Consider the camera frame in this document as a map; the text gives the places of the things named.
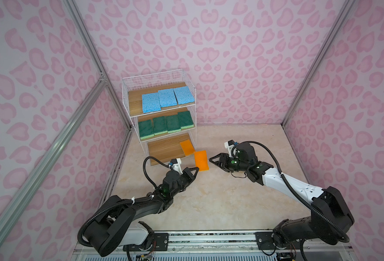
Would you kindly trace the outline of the orange sponge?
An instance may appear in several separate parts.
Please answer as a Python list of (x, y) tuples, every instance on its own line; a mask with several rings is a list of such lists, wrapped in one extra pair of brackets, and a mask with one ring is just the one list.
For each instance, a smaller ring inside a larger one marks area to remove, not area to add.
[(180, 146), (185, 156), (189, 156), (195, 153), (195, 148), (189, 139), (181, 141)]
[(195, 165), (199, 168), (199, 171), (208, 171), (208, 157), (207, 152), (203, 151), (195, 151), (194, 152)]

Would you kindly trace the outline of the green scouring pad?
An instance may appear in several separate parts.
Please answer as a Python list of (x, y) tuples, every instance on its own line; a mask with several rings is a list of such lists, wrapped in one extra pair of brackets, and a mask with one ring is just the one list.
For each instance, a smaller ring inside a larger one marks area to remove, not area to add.
[(152, 120), (138, 122), (140, 140), (154, 137)]
[(192, 116), (190, 114), (190, 111), (184, 111), (184, 112), (179, 112), (177, 114), (181, 130), (184, 129), (189, 129), (194, 127), (194, 121), (192, 119)]
[(181, 125), (178, 115), (170, 115), (165, 117), (168, 133), (176, 133), (181, 131)]
[(153, 133), (155, 136), (168, 133), (165, 116), (153, 118), (152, 123), (153, 123)]

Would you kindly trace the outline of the blue sponge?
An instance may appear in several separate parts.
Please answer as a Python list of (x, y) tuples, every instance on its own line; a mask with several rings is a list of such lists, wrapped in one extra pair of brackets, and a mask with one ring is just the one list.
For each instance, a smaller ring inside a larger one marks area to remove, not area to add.
[(158, 96), (162, 108), (178, 105), (173, 89), (158, 90)]
[(142, 95), (142, 111), (144, 114), (161, 111), (157, 92)]
[(173, 92), (179, 105), (195, 102), (195, 98), (188, 86), (175, 88)]

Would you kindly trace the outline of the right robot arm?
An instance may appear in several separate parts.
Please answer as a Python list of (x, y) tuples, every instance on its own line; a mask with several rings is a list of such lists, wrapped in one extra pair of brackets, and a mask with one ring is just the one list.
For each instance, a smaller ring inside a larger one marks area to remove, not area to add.
[(348, 231), (355, 219), (341, 192), (300, 181), (285, 174), (270, 149), (260, 142), (225, 143), (226, 153), (209, 159), (225, 172), (242, 172), (253, 183), (275, 189), (301, 203), (310, 216), (282, 220), (272, 231), (271, 243), (285, 249), (297, 240), (320, 239), (329, 245), (349, 243)]

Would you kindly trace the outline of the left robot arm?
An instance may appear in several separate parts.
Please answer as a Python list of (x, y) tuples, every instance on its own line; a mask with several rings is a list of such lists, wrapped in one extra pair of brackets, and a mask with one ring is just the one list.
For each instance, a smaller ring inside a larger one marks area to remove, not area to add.
[(120, 245), (133, 221), (147, 215), (166, 211), (174, 197), (185, 191), (196, 179), (198, 167), (185, 168), (180, 174), (171, 169), (155, 191), (138, 199), (110, 197), (95, 214), (88, 218), (77, 234), (78, 242), (105, 257)]

